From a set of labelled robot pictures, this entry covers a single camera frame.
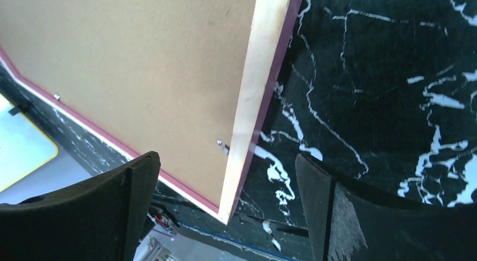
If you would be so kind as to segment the brown backing board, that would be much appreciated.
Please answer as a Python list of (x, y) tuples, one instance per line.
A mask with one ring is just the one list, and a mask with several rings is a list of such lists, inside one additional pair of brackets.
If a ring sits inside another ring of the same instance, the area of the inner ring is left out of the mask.
[(21, 75), (218, 205), (256, 0), (1, 0)]

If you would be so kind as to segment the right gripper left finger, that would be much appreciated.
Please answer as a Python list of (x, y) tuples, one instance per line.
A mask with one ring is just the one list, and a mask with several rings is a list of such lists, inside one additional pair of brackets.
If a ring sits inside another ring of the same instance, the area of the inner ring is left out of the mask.
[(111, 171), (1, 205), (2, 260), (132, 260), (160, 172), (147, 152)]

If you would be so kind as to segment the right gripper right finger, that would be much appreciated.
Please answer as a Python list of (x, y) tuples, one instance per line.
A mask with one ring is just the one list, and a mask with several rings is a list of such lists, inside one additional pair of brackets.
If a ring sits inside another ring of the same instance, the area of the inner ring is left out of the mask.
[(315, 157), (295, 159), (315, 260), (475, 260), (476, 205), (443, 208), (393, 195)]

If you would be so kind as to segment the pink wooden picture frame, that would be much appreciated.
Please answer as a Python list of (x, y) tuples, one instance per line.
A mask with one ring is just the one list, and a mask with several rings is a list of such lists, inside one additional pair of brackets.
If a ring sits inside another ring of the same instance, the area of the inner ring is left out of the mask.
[[(219, 204), (215, 205), (202, 197), (161, 166), (160, 181), (223, 224), (229, 222), (240, 197), (273, 84), (280, 72), (301, 2), (302, 0), (255, 1), (232, 136), (229, 142), (225, 142), (229, 146), (229, 154), (226, 155), (227, 164)], [(126, 158), (134, 159), (140, 155), (68, 107), (59, 95), (51, 95), (23, 77), (2, 47), (1, 63), (18, 85), (81, 125)]]

